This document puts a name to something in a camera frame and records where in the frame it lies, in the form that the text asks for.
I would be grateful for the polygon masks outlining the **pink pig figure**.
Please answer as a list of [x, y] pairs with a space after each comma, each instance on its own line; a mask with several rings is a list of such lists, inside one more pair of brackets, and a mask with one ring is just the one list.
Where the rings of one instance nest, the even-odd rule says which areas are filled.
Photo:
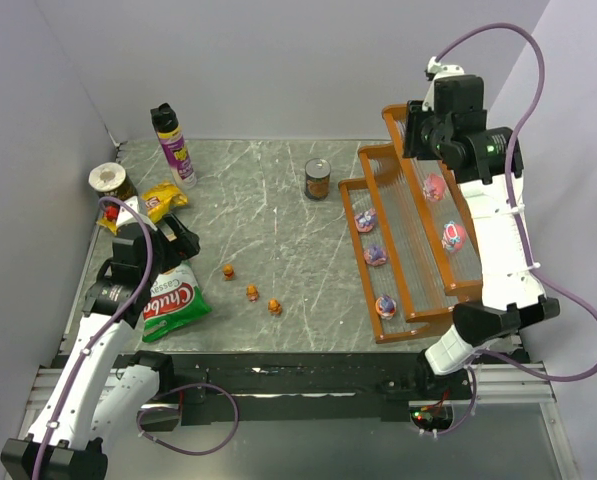
[[430, 173], [423, 180], [423, 194], [429, 202], [441, 201], [445, 196], [446, 190], [447, 184], [440, 175]]

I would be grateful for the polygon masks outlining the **purple bunny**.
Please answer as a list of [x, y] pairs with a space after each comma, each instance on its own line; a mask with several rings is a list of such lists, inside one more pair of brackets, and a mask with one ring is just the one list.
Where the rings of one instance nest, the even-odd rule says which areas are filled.
[[373, 230], [377, 223], [377, 212], [369, 208], [354, 216], [354, 225], [359, 233], [368, 233]]

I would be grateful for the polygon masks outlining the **purple cat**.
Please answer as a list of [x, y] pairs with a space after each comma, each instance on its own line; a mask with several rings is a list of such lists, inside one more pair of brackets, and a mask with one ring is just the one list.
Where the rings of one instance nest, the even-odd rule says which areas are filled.
[[384, 265], [388, 256], [386, 251], [380, 245], [370, 245], [363, 253], [365, 262], [370, 266], [381, 266]]

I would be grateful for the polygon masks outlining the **purple figure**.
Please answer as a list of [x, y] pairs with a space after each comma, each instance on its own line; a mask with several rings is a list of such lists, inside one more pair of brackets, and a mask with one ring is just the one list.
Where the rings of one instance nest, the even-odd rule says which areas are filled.
[[387, 294], [379, 296], [375, 301], [374, 307], [382, 320], [391, 320], [397, 312], [396, 301]]

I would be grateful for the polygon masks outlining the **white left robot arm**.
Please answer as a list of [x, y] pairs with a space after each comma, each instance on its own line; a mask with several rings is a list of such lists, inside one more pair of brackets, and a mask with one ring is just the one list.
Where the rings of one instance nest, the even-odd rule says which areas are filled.
[[102, 479], [123, 422], [165, 393], [175, 376], [167, 354], [140, 351], [109, 394], [103, 392], [121, 347], [151, 300], [157, 277], [200, 251], [199, 237], [173, 214], [170, 229], [122, 215], [112, 255], [87, 290], [78, 336], [42, 412], [0, 459], [13, 479]]

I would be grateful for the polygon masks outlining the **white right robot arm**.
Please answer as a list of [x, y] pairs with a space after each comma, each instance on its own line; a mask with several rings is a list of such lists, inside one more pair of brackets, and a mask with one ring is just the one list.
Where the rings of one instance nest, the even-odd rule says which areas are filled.
[[487, 126], [483, 79], [438, 72], [426, 97], [407, 107], [403, 155], [439, 160], [452, 171], [468, 205], [482, 270], [480, 299], [457, 304], [450, 329], [424, 353], [428, 370], [440, 377], [496, 339], [557, 316], [560, 307], [526, 257], [522, 153], [512, 129]]

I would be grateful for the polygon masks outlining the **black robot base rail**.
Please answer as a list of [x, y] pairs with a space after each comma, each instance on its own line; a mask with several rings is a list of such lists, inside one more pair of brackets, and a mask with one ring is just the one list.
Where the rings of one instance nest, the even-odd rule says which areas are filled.
[[120, 355], [116, 369], [156, 368], [185, 426], [213, 422], [378, 418], [407, 422], [414, 402], [470, 398], [465, 371], [432, 379], [416, 353]]

